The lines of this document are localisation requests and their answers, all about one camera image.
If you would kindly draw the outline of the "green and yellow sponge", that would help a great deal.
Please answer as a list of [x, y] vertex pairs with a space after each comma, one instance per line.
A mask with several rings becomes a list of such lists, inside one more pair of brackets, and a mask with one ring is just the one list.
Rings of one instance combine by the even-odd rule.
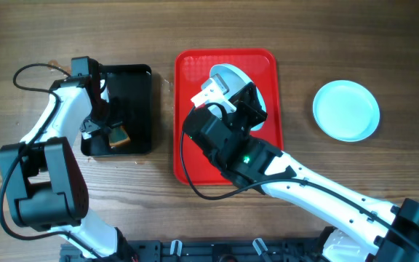
[[123, 146], [130, 142], [130, 138], [123, 125], [114, 127], [108, 134], [108, 143], [111, 148]]

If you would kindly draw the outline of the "light blue plate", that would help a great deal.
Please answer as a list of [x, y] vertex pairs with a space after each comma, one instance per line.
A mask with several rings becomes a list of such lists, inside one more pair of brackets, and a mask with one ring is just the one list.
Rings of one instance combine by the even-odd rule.
[[243, 72], [240, 68], [237, 68], [234, 65], [223, 63], [223, 64], [217, 64], [211, 67], [209, 72], [209, 77], [219, 74], [224, 82], [228, 85], [230, 91], [226, 95], [228, 100], [232, 102], [232, 104], [236, 107], [236, 93], [240, 91], [243, 86], [246, 84], [249, 84], [250, 82], [253, 82], [251, 78], [246, 75], [245, 72]]
[[380, 124], [380, 107], [374, 95], [349, 80], [321, 87], [314, 96], [312, 112], [324, 133], [347, 143], [367, 139]]

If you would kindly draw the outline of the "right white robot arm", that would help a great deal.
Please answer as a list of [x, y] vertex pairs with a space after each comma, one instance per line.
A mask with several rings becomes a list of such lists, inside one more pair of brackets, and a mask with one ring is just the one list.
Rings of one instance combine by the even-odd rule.
[[331, 224], [320, 256], [327, 261], [419, 261], [419, 202], [401, 205], [352, 191], [251, 135], [266, 120], [253, 83], [218, 84], [192, 98], [183, 122], [209, 163], [234, 184], [291, 202]]

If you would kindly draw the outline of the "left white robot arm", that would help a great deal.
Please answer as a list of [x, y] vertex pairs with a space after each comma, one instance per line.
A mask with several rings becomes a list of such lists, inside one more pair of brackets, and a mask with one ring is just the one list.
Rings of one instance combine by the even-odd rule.
[[49, 103], [19, 143], [0, 149], [0, 224], [15, 239], [61, 236], [97, 261], [128, 261], [132, 248], [121, 232], [89, 208], [87, 185], [72, 145], [84, 121], [104, 120], [100, 64], [71, 61], [72, 71], [46, 91]]

